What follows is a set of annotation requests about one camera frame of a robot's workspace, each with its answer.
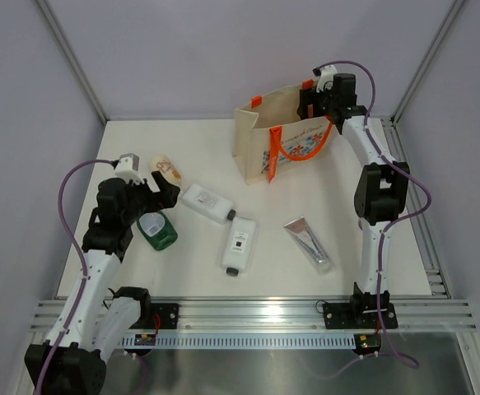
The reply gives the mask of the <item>cream bottle orange print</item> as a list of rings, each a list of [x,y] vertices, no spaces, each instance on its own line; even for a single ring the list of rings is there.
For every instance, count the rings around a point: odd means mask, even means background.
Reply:
[[[159,171],[170,184],[181,186],[182,178],[180,172],[175,168],[170,158],[166,155],[154,156],[148,162],[150,172]]]

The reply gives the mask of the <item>green dish soap bottle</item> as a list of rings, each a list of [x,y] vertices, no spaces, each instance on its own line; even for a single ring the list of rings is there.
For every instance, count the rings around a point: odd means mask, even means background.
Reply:
[[[167,249],[179,237],[169,218],[162,211],[143,214],[137,221],[137,227],[156,251]]]

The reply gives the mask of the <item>white bottle text label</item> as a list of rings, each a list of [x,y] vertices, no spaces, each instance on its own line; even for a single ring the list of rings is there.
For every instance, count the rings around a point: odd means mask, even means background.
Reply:
[[[231,200],[199,184],[191,185],[181,201],[188,208],[221,225],[232,221],[236,216],[235,205]]]

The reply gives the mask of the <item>canvas bag orange handles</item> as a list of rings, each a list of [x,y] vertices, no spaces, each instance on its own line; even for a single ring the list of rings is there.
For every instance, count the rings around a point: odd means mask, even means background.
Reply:
[[[327,151],[333,124],[315,118],[312,106],[302,119],[297,110],[302,90],[314,90],[313,79],[253,97],[235,109],[233,157],[246,184],[272,181],[277,172],[319,157]]]

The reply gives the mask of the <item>white bottle black cap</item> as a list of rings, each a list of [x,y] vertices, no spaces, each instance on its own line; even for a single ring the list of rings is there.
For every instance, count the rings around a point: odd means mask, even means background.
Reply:
[[[250,219],[236,217],[232,221],[221,259],[226,275],[237,277],[248,269],[257,229],[257,223]]]

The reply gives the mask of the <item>silver tube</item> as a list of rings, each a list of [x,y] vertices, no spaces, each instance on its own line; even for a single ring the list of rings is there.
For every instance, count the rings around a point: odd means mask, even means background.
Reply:
[[[301,216],[286,223],[283,228],[295,241],[319,275],[328,273],[331,259],[319,242],[307,220]]]

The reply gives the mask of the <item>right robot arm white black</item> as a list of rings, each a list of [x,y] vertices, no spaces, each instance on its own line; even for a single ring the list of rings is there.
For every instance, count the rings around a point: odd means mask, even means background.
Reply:
[[[326,117],[362,167],[353,198],[362,226],[360,271],[348,302],[323,304],[324,323],[328,329],[396,328],[388,279],[390,228],[405,209],[409,167],[376,136],[366,107],[357,103],[355,75],[333,67],[315,75],[318,81],[300,90],[298,115]]]

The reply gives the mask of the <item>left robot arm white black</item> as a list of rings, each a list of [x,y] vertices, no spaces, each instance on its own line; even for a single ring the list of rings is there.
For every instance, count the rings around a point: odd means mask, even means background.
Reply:
[[[133,224],[147,213],[176,205],[179,186],[159,171],[148,182],[106,179],[98,186],[96,207],[79,248],[82,268],[57,322],[40,344],[31,344],[25,364],[37,394],[98,394],[107,362],[132,326],[144,328],[153,317],[147,289],[120,288],[107,314],[99,318],[106,291],[132,241]]]

